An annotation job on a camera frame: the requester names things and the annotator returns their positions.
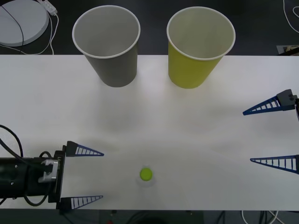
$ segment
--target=yellow paper cup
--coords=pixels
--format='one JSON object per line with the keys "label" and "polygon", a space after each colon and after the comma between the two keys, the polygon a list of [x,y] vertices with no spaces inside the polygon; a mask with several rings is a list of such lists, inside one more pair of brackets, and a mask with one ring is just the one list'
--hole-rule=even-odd
{"label": "yellow paper cup", "polygon": [[220,12],[190,7],[175,13],[167,25],[168,75],[182,88],[201,85],[235,43],[235,29]]}

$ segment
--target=floor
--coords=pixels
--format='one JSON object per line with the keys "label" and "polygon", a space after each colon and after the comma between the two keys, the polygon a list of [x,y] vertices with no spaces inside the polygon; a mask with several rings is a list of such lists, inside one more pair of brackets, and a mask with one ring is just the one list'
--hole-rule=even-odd
{"label": "floor", "polygon": [[[10,0],[0,0],[0,5]],[[236,42],[230,55],[277,55],[277,45],[299,44],[299,34],[287,24],[283,12],[282,0],[49,0],[58,10],[60,23],[57,35],[53,41],[55,54],[81,54],[71,39],[72,27],[76,19],[88,9],[100,5],[118,5],[131,10],[141,24],[139,39],[140,55],[166,55],[168,20],[180,9],[191,6],[204,6],[216,9],[225,14],[233,23],[236,31]],[[296,0],[285,0],[286,13],[291,24],[299,30],[299,19],[293,15],[292,8],[298,6]],[[36,41],[22,50],[27,54],[42,51],[48,44],[50,26]],[[0,54],[18,54],[0,47]],[[48,48],[44,54],[51,54]],[[0,210],[3,223],[31,224],[126,224],[137,211],[122,210],[111,216],[109,210],[75,210],[65,214],[68,219],[59,215],[57,210]],[[243,223],[240,211],[226,211],[225,220],[219,220],[222,211],[151,211],[147,217],[162,217],[161,220],[147,220],[142,223],[188,223],[188,224],[240,224]],[[259,211],[246,211],[245,217],[249,224],[257,224],[260,219]],[[278,217],[286,224],[298,223],[299,214],[281,211]]]}
{"label": "floor", "polygon": [[[75,210],[65,214],[66,218],[57,210],[0,210],[2,223],[30,223],[30,224],[242,224],[244,223],[240,211],[226,211],[219,219],[222,211],[147,211],[140,213],[128,222],[139,211],[120,210],[111,216],[110,210]],[[246,211],[244,216],[249,224],[257,224],[260,220],[259,211]],[[281,211],[279,219],[285,224],[297,224],[298,213]],[[267,214],[268,223],[272,219]]]}
{"label": "floor", "polygon": [[[10,0],[0,0],[0,5]],[[277,45],[299,44],[299,34],[293,31],[283,12],[283,0],[50,0],[57,8],[59,26],[53,40],[55,54],[81,54],[72,42],[72,27],[85,11],[101,5],[118,5],[132,11],[141,25],[140,55],[167,55],[166,26],[179,10],[192,7],[210,7],[226,15],[236,31],[236,42],[230,55],[277,55]],[[299,18],[292,9],[296,0],[285,0],[290,23],[299,30]],[[33,43],[23,47],[27,54],[41,52],[48,44],[50,26]],[[17,51],[0,47],[0,54],[18,54]],[[48,48],[44,54],[50,54]]]}

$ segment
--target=robotic claw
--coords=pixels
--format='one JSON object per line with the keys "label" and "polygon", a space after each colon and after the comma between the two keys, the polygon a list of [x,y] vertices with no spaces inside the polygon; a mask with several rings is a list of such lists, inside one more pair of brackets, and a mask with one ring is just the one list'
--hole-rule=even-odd
{"label": "robotic claw", "polygon": [[[66,157],[104,156],[103,153],[68,141],[54,157],[44,152],[37,158],[0,158],[0,198],[23,197],[32,206],[38,206],[48,196],[49,203],[63,211],[77,209],[101,199],[103,196],[79,196],[61,198],[61,187]],[[32,203],[28,196],[44,196],[40,203]]]}
{"label": "robotic claw", "polygon": [[[243,112],[243,115],[275,111],[296,110],[299,119],[299,99],[291,90],[285,90],[276,96],[257,104]],[[251,158],[250,161],[267,167],[299,174],[299,155]]]}

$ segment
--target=cup rim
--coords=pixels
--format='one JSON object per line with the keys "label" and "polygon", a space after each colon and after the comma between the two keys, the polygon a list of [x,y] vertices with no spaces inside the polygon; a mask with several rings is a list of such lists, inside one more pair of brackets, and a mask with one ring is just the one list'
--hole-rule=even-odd
{"label": "cup rim", "polygon": [[[78,45],[77,45],[77,42],[75,40],[75,29],[76,29],[76,26],[78,24],[78,22],[82,19],[82,17],[84,17],[86,14],[92,12],[93,10],[96,10],[98,8],[104,8],[104,7],[114,7],[114,8],[120,8],[122,10],[125,10],[127,11],[128,13],[130,13],[136,20],[137,22],[137,25],[138,25],[138,34],[137,34],[137,37],[136,37],[136,40],[133,42],[133,44],[127,48],[126,50],[124,50],[123,52],[121,53],[118,53],[116,55],[111,55],[111,56],[95,56],[95,55],[91,55],[91,54],[88,54],[86,53],[85,51],[83,51]],[[98,7],[95,7],[95,8],[92,8],[92,9],[89,9],[88,11],[86,11],[85,13],[83,13],[75,22],[74,26],[73,26],[73,30],[72,30],[72,33],[71,33],[71,36],[72,36],[72,39],[73,39],[73,42],[76,46],[76,48],[81,52],[83,53],[84,55],[86,56],[89,56],[89,57],[92,57],[92,58],[97,58],[97,59],[109,59],[109,58],[115,58],[115,57],[118,57],[118,56],[121,56],[125,53],[127,53],[129,50],[131,50],[137,43],[138,39],[139,39],[139,36],[140,36],[140,31],[141,31],[141,28],[140,28],[140,23],[139,23],[139,20],[138,18],[128,9],[124,8],[124,7],[120,7],[120,6],[114,6],[114,5],[105,5],[105,6],[98,6]]]}
{"label": "cup rim", "polygon": [[[189,9],[191,9],[191,8],[202,8],[202,9],[207,9],[207,10],[216,12],[217,14],[219,14],[220,16],[222,16],[226,21],[228,21],[228,23],[231,25],[231,28],[233,29],[233,42],[232,42],[231,46],[227,49],[227,51],[225,51],[223,54],[218,55],[218,56],[216,56],[216,57],[211,57],[211,58],[199,58],[199,57],[193,57],[193,56],[190,56],[190,55],[184,53],[183,51],[179,50],[179,49],[173,44],[173,42],[171,41],[170,36],[169,36],[169,25],[170,25],[171,21],[173,20],[173,18],[176,17],[179,13],[181,13],[181,12],[183,12],[183,11],[185,11],[185,10],[189,10]],[[207,7],[201,7],[201,6],[188,7],[188,8],[184,8],[184,9],[182,9],[182,10],[176,12],[176,13],[170,18],[170,20],[168,21],[167,29],[166,29],[166,33],[167,33],[167,38],[168,38],[169,43],[172,45],[172,47],[173,47],[176,51],[178,51],[180,54],[182,54],[182,55],[184,55],[184,56],[186,56],[186,57],[188,57],[188,58],[191,58],[191,59],[194,59],[194,60],[198,60],[198,61],[211,61],[211,60],[215,60],[215,59],[221,58],[221,57],[223,57],[224,55],[226,55],[226,54],[233,48],[233,46],[234,46],[234,44],[235,44],[235,28],[234,28],[233,24],[231,23],[231,21],[230,21],[225,15],[223,15],[223,14],[220,13],[220,12],[218,12],[217,10],[214,10],[214,9],[212,9],[212,8],[207,8]]]}

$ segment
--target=white table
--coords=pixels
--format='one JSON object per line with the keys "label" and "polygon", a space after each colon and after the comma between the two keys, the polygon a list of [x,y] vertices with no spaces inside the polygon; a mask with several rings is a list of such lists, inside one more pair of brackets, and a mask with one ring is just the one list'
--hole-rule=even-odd
{"label": "white table", "polygon": [[[136,79],[111,88],[83,56],[0,56],[0,123],[25,156],[68,140],[105,153],[66,159],[62,197],[104,196],[84,209],[299,210],[299,175],[249,160],[299,153],[296,112],[242,115],[285,89],[299,94],[298,71],[299,57],[225,56],[186,90],[169,80],[167,56],[139,56]],[[143,165],[152,187],[136,183]]]}

